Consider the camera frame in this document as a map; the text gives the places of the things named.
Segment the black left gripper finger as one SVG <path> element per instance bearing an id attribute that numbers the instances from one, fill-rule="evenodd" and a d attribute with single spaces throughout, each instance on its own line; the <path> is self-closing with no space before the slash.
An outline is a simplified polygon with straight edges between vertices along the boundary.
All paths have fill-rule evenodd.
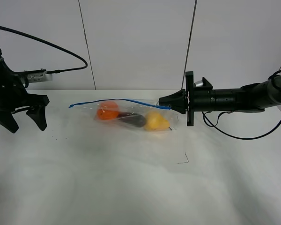
<path id="1" fill-rule="evenodd" d="M 11 112 L 0 111 L 0 125 L 6 128 L 11 133 L 15 133 L 19 127 L 14 120 Z"/>
<path id="2" fill-rule="evenodd" d="M 45 106 L 31 107 L 26 114 L 36 123 L 41 131 L 47 128 L 47 122 L 45 117 Z"/>

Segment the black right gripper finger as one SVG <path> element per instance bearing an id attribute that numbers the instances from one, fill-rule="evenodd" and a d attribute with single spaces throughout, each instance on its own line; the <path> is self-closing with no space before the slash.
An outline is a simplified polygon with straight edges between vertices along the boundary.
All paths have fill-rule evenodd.
<path id="1" fill-rule="evenodd" d="M 186 114 L 187 111 L 186 91 L 179 90 L 171 95 L 161 97 L 159 98 L 158 103 L 160 106 L 167 106 L 170 109 L 180 114 Z"/>

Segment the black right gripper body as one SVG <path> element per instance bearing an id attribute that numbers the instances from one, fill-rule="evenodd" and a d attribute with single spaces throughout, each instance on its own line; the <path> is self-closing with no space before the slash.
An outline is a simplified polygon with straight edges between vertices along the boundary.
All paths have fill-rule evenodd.
<path id="1" fill-rule="evenodd" d="M 185 84 L 187 93 L 187 126 L 194 126 L 194 113 L 211 111 L 211 90 L 199 90 L 193 87 L 193 71 L 186 72 Z"/>

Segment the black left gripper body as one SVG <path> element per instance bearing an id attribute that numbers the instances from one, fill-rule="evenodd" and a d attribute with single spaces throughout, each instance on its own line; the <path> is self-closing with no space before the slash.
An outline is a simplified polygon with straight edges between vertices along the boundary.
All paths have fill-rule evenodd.
<path id="1" fill-rule="evenodd" d="M 17 113 L 46 107 L 49 98 L 46 95 L 29 94 L 27 73 L 12 72 L 0 58 L 0 111 Z"/>

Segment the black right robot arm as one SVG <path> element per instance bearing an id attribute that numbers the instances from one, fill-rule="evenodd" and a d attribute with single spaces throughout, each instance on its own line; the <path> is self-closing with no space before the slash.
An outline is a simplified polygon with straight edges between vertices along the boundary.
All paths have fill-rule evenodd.
<path id="1" fill-rule="evenodd" d="M 158 104 L 186 114 L 188 126 L 194 125 L 195 112 L 259 113 L 281 105 L 281 70 L 265 82 L 238 89 L 214 89 L 206 78 L 195 82 L 192 71 L 186 73 L 185 81 L 184 89 L 159 98 Z"/>

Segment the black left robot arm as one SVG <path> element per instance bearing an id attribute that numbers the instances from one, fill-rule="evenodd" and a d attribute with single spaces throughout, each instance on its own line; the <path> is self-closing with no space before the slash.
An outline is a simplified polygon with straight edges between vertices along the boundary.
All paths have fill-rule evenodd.
<path id="1" fill-rule="evenodd" d="M 46 95 L 29 94 L 27 73 L 12 72 L 6 65 L 0 49 L 0 125 L 15 133 L 19 127 L 13 114 L 25 111 L 44 131 L 47 128 L 45 108 L 49 104 Z"/>

